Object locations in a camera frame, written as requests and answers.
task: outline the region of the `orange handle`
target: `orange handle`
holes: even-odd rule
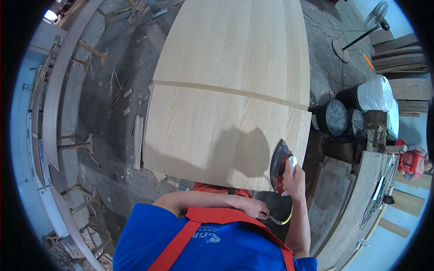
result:
[[[371,70],[374,69],[374,66],[372,66],[371,62],[369,61],[368,57],[366,55],[363,55],[363,57],[365,58],[366,62],[368,63],[369,67],[371,68]]]

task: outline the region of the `plastic bag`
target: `plastic bag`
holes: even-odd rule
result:
[[[392,109],[394,98],[389,81],[382,75],[361,84],[357,89],[357,99],[363,110],[381,110],[388,112]]]

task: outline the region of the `printed logo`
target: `printed logo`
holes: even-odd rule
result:
[[[193,238],[206,238],[205,242],[209,243],[218,243],[220,242],[220,237],[218,237],[215,233],[218,231],[217,228],[204,226],[199,227],[197,231],[193,234]]]

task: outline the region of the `black bucket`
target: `black bucket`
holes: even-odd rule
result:
[[[315,129],[331,136],[340,136],[347,128],[347,111],[338,100],[327,101],[317,107],[312,124]]]
[[[348,123],[345,129],[345,135],[354,140],[363,138],[363,133],[365,132],[365,118],[363,114],[358,109],[347,110]]]
[[[352,86],[350,88],[339,91],[336,94],[336,100],[340,100],[346,109],[358,109],[361,112],[365,113],[366,110],[363,110],[357,100],[357,90],[360,84]]]

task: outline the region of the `yellow cord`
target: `yellow cord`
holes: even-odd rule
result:
[[[293,207],[294,207],[294,205],[291,206],[291,212],[289,213],[288,218],[285,221],[282,221],[281,225],[285,225],[291,219],[291,216],[293,215]]]

